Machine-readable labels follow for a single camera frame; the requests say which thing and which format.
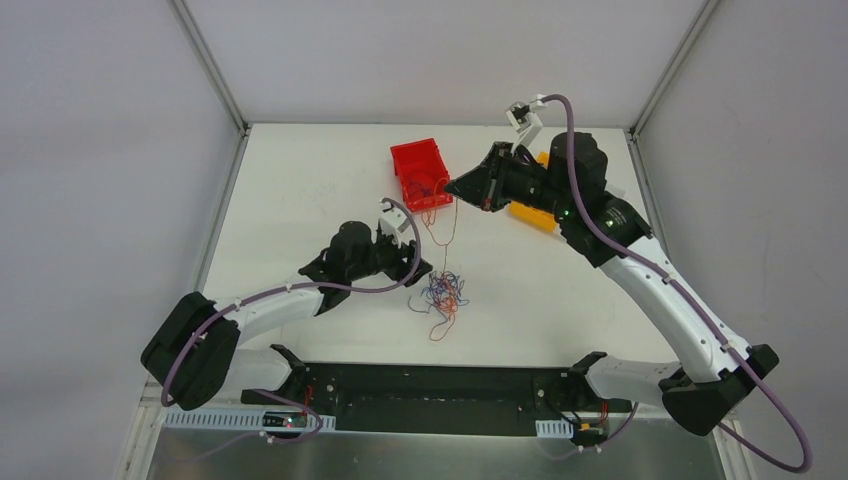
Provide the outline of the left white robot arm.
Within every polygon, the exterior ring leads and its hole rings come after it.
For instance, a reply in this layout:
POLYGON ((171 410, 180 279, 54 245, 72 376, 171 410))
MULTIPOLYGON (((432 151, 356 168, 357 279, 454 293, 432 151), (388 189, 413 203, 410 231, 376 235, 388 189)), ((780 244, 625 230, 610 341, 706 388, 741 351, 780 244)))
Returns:
POLYGON ((220 393, 251 398, 257 390, 268 391, 281 404, 293 404, 304 397, 303 362, 282 346, 252 350, 245 348, 247 341, 334 309, 359 291, 359 280, 383 274, 391 289, 410 287, 432 269, 417 240, 397 240, 383 228, 349 221, 280 287, 229 305, 200 292, 183 296, 140 361, 162 386, 165 406, 190 411, 220 393))

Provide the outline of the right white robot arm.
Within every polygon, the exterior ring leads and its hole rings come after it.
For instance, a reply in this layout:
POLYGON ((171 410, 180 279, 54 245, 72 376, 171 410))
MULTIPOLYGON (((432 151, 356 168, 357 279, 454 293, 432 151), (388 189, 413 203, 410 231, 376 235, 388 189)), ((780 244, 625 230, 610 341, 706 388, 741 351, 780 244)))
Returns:
POLYGON ((632 253, 624 256, 599 240, 577 209, 566 151, 566 134, 555 136, 541 165, 527 148, 496 142, 478 166, 444 189, 482 211, 520 203, 553 215, 567 244, 631 297, 677 357, 652 363, 589 353, 566 371, 573 405, 590 410, 622 399, 662 407, 683 429, 705 436, 754 389, 750 375, 764 378, 779 358, 769 345, 750 345, 719 320, 713 323, 724 337, 713 334, 672 286, 676 271, 646 221, 608 188, 607 155, 591 134, 578 132, 578 196, 594 225, 632 253))

